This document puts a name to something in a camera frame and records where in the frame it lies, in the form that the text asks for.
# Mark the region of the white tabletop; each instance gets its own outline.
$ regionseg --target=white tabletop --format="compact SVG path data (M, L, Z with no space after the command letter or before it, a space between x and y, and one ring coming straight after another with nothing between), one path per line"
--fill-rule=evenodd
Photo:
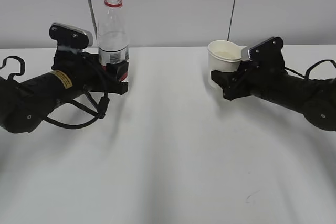
M283 54L304 72L335 51L285 46ZM48 72L54 53L2 49L0 59L23 57L22 81ZM258 98L218 99L205 47L130 55L130 91L110 95L104 120L77 131L0 130L0 223L335 223L336 133ZM335 73L323 65L312 77ZM90 118L70 105L52 117Z

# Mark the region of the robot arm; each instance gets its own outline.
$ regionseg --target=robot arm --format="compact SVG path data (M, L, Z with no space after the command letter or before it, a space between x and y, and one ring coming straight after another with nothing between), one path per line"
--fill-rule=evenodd
M281 54L280 37L269 38L242 50L242 61L236 72L212 71L211 78L224 91L224 98L256 96L299 112L316 127L336 131L336 79L311 80L310 71L305 76L285 67ZM291 76L287 70L300 77Z
M92 33L80 28L53 23L49 35L57 41L52 71L22 83L13 78L25 72L24 61L17 56L8 59L20 62L20 73L12 73L8 79L0 77L0 126L12 133L33 131L42 120L67 129L80 129L103 119L109 105L108 93L124 94L127 82L119 82L128 71L128 62L107 65L103 70L98 54L82 52L92 45ZM90 95L102 92L97 103ZM85 95L96 111L78 103L74 99ZM56 108L70 103L91 114L93 119L84 124L68 125L48 117Z

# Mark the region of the clear plastic bottle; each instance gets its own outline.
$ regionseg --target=clear plastic bottle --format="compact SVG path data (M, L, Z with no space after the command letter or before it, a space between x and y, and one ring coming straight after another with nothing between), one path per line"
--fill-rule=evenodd
M104 0L105 9L98 21L97 42L99 61L117 64L129 59L129 39L123 19L122 0Z

